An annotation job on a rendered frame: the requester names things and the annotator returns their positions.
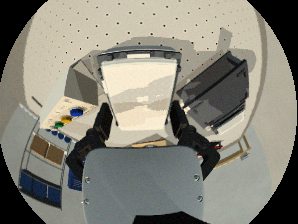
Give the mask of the beige button panel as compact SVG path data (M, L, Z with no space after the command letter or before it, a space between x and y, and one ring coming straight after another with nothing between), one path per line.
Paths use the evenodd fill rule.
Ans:
M40 128L56 131L99 107L98 95L103 92L104 88L79 59L55 84L43 107L33 96L31 97L42 108Z

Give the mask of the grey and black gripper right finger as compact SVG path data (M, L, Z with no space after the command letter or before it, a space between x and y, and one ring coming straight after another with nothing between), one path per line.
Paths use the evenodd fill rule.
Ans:
M203 157L201 170L204 181L220 160L220 154L207 138L199 134L193 125L189 125L178 100L172 101L169 117L174 137L179 140L177 144L190 146Z

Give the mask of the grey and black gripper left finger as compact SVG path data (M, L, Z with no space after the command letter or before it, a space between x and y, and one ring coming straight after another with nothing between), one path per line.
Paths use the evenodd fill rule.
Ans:
M93 128L86 131L86 136L75 144L75 149L66 158L67 166L81 183L84 157L94 148L107 147L104 142L108 141L110 136L113 115L107 102L102 103L97 115Z

